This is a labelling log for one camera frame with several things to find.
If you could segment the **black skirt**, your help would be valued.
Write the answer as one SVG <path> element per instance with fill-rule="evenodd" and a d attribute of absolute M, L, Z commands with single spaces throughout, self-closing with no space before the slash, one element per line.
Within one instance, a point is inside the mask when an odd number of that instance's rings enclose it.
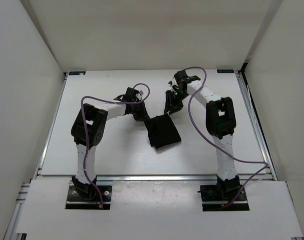
<path fill-rule="evenodd" d="M 168 114 L 153 117 L 144 122 L 150 146 L 155 149 L 181 142 L 181 136 Z"/>

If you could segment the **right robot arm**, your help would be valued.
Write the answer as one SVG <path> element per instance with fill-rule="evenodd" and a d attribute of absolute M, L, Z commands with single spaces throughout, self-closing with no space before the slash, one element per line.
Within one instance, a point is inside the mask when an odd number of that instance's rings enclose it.
<path fill-rule="evenodd" d="M 235 169 L 232 139 L 236 128 L 233 101 L 230 97 L 220 97 L 206 87 L 200 78 L 175 76 L 170 82 L 170 90 L 165 93 L 165 114 L 173 114 L 183 108 L 183 100 L 190 96 L 201 103 L 206 110 L 205 125 L 212 136 L 217 156 L 217 187 L 215 193 L 222 200 L 232 197 L 240 188 Z"/>

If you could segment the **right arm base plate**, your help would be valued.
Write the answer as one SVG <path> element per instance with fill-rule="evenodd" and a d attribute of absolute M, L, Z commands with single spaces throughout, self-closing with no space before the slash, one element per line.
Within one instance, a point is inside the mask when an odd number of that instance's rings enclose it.
<path fill-rule="evenodd" d="M 223 192 L 218 183 L 216 185 L 201 185 L 197 193 L 201 196 L 203 212 L 250 210 L 246 191 L 242 185 L 228 192 Z"/>

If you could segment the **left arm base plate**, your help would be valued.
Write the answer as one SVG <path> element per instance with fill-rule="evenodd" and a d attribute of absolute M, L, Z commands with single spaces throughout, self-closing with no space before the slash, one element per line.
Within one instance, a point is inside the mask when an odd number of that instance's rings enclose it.
<path fill-rule="evenodd" d="M 109 210 L 111 207 L 112 186 L 99 185 L 103 204 L 100 203 L 100 196 L 94 190 L 89 195 L 74 185 L 70 185 L 67 193 L 65 209 L 68 210 Z"/>

